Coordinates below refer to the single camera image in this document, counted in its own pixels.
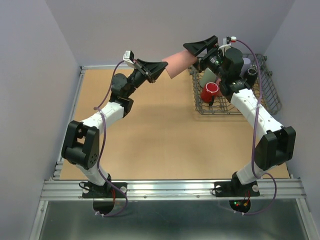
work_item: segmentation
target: wall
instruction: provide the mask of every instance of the wall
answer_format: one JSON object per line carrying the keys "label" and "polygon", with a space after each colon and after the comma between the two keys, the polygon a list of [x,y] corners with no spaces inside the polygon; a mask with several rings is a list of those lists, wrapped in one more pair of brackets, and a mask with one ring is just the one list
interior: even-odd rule
{"label": "wall", "polygon": [[46,0],[82,66],[116,64],[125,50],[159,61],[186,42],[237,36],[264,53],[294,0]]}
{"label": "wall", "polygon": [[320,231],[320,1],[296,0],[266,51],[283,108],[278,118],[296,130],[293,159],[288,163],[301,177],[312,216]]}
{"label": "wall", "polygon": [[0,4],[0,238],[27,240],[79,66],[44,0]]}

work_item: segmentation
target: floor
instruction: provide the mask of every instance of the floor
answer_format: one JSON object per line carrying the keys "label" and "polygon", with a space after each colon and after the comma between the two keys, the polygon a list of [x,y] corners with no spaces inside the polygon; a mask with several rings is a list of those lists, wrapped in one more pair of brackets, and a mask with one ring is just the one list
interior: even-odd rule
{"label": "floor", "polygon": [[[93,107],[104,98],[112,72],[86,71],[75,120],[95,113]],[[118,72],[128,76],[132,70]],[[107,129],[101,165],[114,180],[230,179],[250,161],[252,127],[241,115],[196,112],[187,71],[174,79],[164,72],[156,83],[145,82],[131,98],[134,104],[128,116]],[[285,164],[270,173],[275,178],[289,177]],[[64,161],[60,179],[86,178]]]}

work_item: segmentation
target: red cup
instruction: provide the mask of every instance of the red cup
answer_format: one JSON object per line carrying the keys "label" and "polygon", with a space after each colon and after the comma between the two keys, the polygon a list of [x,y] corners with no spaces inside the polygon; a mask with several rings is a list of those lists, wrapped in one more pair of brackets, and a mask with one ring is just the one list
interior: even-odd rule
{"label": "red cup", "polygon": [[217,96],[218,92],[219,86],[214,82],[208,82],[202,89],[200,97],[205,103],[210,103],[212,101],[212,97]]}

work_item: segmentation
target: wire rack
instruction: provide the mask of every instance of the wire rack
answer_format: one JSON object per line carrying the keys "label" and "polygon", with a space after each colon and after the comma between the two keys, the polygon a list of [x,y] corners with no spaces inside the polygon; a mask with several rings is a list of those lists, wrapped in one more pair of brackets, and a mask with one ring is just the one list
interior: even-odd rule
{"label": "wire rack", "polygon": [[[249,58],[252,63],[254,63],[254,56],[252,54],[243,54],[244,58]],[[271,114],[277,114],[282,105],[280,103],[276,88],[272,81],[272,71],[268,70],[266,60],[267,57],[262,54],[256,54],[258,60],[260,71],[261,71],[261,84],[262,84],[262,100],[261,104],[265,109]],[[198,111],[201,115],[240,115],[241,112],[233,106],[224,96],[218,96],[214,99],[212,106],[209,106],[208,103],[202,101],[200,94],[202,87],[200,86],[199,80],[203,76],[203,72],[199,73],[193,66],[189,68],[189,73],[192,75],[193,81],[193,93],[195,101],[195,110]],[[256,80],[252,88],[253,93],[256,98],[259,98],[259,81]]]}

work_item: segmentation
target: purple cable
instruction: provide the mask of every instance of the purple cable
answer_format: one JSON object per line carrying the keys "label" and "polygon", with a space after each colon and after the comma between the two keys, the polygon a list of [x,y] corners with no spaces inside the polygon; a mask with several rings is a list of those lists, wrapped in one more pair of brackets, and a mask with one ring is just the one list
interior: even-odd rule
{"label": "purple cable", "polygon": [[[112,73],[112,78],[114,77],[114,75],[115,75],[115,73],[116,73],[116,70],[117,70],[117,68],[119,67],[119,65],[122,64],[123,62],[124,62],[124,61],[120,61],[120,62],[115,66],[115,68],[114,68],[114,70],[113,70],[113,73]],[[103,125],[103,141],[102,141],[101,151],[100,151],[99,158],[98,158],[98,161],[97,161],[96,166],[97,166],[97,168],[98,168],[98,171],[99,171],[101,177],[105,180],[105,182],[106,182],[107,184],[109,184],[112,188],[114,188],[115,190],[117,190],[119,193],[121,193],[121,194],[124,196],[124,198],[125,198],[125,204],[124,204],[124,206],[121,208],[121,210],[119,210],[119,211],[117,211],[117,212],[115,212],[115,213],[108,213],[108,214],[105,214],[105,215],[104,215],[104,214],[102,215],[102,214],[100,213],[100,215],[101,215],[102,217],[113,217],[113,216],[116,216],[116,215],[122,213],[122,212],[126,209],[126,207],[127,207],[127,205],[128,205],[127,195],[126,195],[123,191],[121,191],[118,187],[116,187],[115,185],[113,185],[113,184],[104,176],[104,174],[103,174],[102,171],[100,170],[100,160],[101,160],[102,154],[103,154],[103,152],[104,152],[105,145],[106,145],[106,139],[107,139],[107,124],[106,124],[106,119],[105,119],[105,115],[102,113],[100,107],[104,104],[104,102],[106,101],[106,99],[107,99],[107,97],[108,97],[108,95],[109,95],[109,93],[110,93],[110,90],[111,90],[111,87],[112,87],[112,78],[111,78],[111,82],[110,82],[109,89],[108,89],[108,91],[107,91],[104,99],[102,100],[102,102],[100,103],[99,106],[96,106],[96,107],[93,108],[94,110],[99,111],[99,113],[100,113],[100,115],[101,115],[101,118],[102,118],[102,125]]]}
{"label": "purple cable", "polygon": [[[257,127],[258,127],[258,119],[259,119],[259,104],[261,104],[261,100],[262,100],[262,83],[261,83],[261,72],[260,72],[260,66],[259,66],[259,62],[257,59],[257,56],[255,55],[254,51],[243,41],[238,40],[237,42],[242,43],[243,45],[245,45],[249,51],[251,52],[251,54],[253,55],[255,64],[256,64],[256,68],[257,68],[257,72],[258,72],[258,78],[259,78],[259,92],[260,92],[260,96],[257,100],[257,108],[256,108],[256,112],[255,112],[255,118],[254,118],[254,127],[253,127],[253,139],[252,139],[252,152],[251,152],[251,169],[252,169],[252,173],[254,175],[254,177],[256,179],[259,179],[259,177],[257,176],[256,172],[255,172],[255,149],[256,149],[256,137],[257,137]],[[244,215],[256,215],[256,214],[260,214],[263,213],[264,211],[268,210],[271,205],[274,203],[276,196],[277,196],[277,183],[275,178],[268,172],[265,172],[262,176],[264,175],[268,175],[273,183],[274,183],[274,195],[273,198],[271,200],[271,202],[269,203],[269,205],[260,210],[260,211],[256,211],[256,212],[252,212],[252,213],[244,213]]]}

